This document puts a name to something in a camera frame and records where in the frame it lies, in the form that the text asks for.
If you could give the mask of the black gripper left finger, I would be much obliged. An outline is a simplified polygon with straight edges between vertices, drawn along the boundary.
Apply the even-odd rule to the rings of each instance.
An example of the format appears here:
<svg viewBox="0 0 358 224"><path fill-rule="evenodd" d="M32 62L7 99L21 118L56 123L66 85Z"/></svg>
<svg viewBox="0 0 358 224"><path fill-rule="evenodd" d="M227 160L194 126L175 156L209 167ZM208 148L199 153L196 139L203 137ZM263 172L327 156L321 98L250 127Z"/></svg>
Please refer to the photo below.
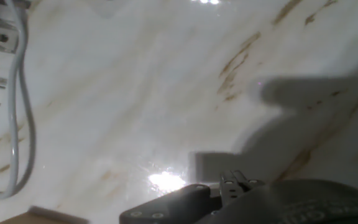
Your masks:
<svg viewBox="0 0 358 224"><path fill-rule="evenodd" d="M247 191L242 172L225 171L218 188L191 184L122 212L120 224L189 224L218 213Z"/></svg>

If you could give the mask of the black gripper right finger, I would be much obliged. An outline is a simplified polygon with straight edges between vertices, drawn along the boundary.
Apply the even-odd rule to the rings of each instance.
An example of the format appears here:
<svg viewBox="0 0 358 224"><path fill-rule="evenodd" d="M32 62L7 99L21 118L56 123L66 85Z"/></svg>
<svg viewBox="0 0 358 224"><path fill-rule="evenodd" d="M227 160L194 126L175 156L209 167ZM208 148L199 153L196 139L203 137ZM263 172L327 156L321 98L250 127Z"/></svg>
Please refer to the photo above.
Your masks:
<svg viewBox="0 0 358 224"><path fill-rule="evenodd" d="M244 192L248 192L250 190L253 190L257 187L264 186L265 183L262 181L247 181L242 183L242 188Z"/></svg>

